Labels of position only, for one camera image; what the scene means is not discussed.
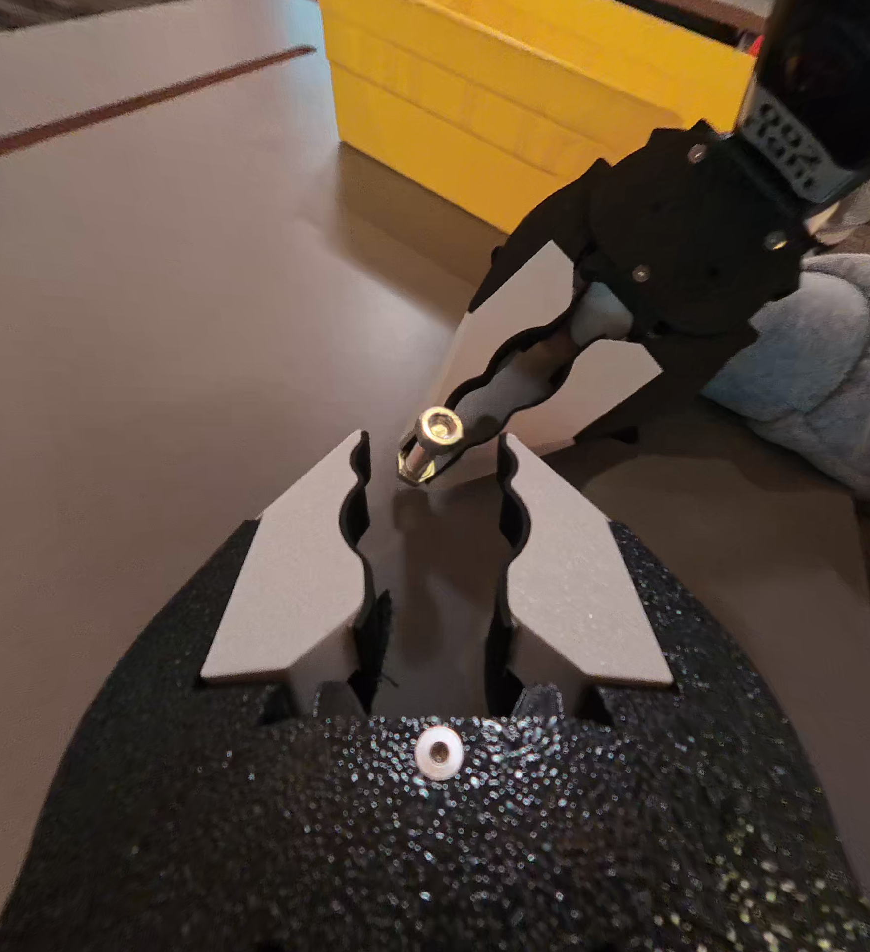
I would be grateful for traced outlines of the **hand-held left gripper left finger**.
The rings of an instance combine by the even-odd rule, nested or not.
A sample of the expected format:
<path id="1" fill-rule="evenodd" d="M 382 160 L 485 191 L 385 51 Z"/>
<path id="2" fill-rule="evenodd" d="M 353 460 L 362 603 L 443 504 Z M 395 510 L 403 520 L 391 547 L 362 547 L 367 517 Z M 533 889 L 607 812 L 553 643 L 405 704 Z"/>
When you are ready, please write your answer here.
<path id="1" fill-rule="evenodd" d="M 268 505 L 203 662 L 204 684 L 285 684 L 298 709 L 325 684 L 368 714 L 388 635 L 371 566 L 370 438 L 355 430 Z"/>

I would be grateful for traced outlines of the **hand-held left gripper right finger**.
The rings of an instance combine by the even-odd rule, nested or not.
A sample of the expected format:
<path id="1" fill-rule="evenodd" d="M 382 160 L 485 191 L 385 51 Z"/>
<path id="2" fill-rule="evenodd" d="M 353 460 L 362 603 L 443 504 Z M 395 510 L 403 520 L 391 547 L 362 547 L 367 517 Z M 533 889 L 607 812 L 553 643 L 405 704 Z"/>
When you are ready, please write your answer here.
<path id="1" fill-rule="evenodd" d="M 485 646 L 491 715 L 550 688 L 561 716 L 608 718 L 599 690 L 670 693 L 675 679 L 610 520 L 512 435 L 498 444 L 500 570 Z"/>

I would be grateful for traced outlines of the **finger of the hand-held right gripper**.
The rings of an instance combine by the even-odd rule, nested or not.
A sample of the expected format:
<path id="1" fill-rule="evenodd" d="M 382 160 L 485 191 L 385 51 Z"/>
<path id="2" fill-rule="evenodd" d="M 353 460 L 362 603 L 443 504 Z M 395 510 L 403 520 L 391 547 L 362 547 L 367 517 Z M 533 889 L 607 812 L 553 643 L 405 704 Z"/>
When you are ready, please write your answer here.
<path id="1" fill-rule="evenodd" d="M 464 440 L 456 453 L 437 459 L 437 472 L 423 485 L 449 488 L 494 473 L 500 435 L 516 437 L 540 457 L 572 446 L 588 425 L 654 382 L 662 370 L 641 344 L 598 340 L 580 353 L 551 395 L 541 375 L 540 363 L 522 354 L 465 395 L 456 408 Z"/>
<path id="2" fill-rule="evenodd" d="M 470 303 L 424 396 L 408 413 L 400 455 L 417 441 L 423 411 L 443 407 L 463 421 L 463 442 L 453 450 L 491 439 L 514 413 L 536 403 L 546 385 L 537 371 L 516 360 L 564 314 L 573 299 L 573 261 L 546 242 L 480 303 Z"/>

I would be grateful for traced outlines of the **silver hex nut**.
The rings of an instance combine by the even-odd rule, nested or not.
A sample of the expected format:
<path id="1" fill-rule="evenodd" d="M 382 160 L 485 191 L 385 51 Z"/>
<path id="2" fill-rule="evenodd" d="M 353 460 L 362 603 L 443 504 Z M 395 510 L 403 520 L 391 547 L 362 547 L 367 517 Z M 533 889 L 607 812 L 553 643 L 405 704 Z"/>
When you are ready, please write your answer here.
<path id="1" fill-rule="evenodd" d="M 417 445 L 438 457 L 464 438 L 464 424 L 452 409 L 430 407 L 418 415 L 415 432 Z"/>

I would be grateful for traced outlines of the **silver hex bolt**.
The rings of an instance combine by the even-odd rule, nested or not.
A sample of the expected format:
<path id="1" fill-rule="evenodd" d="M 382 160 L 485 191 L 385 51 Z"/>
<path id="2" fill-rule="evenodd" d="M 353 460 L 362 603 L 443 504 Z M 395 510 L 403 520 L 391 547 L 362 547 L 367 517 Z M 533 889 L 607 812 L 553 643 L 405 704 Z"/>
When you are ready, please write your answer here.
<path id="1" fill-rule="evenodd" d="M 414 438 L 400 449 L 397 455 L 397 474 L 408 484 L 424 484 L 430 481 L 437 471 L 436 458 L 430 447 Z"/>

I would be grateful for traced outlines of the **yellow plastic bin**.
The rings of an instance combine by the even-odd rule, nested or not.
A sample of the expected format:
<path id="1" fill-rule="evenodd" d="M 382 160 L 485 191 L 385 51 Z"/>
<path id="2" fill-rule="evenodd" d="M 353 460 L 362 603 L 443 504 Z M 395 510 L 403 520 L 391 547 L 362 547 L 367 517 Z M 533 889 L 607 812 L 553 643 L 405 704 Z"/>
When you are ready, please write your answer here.
<path id="1" fill-rule="evenodd" d="M 619 2 L 320 2 L 347 145 L 512 232 L 656 129 L 732 129 L 754 58 Z"/>

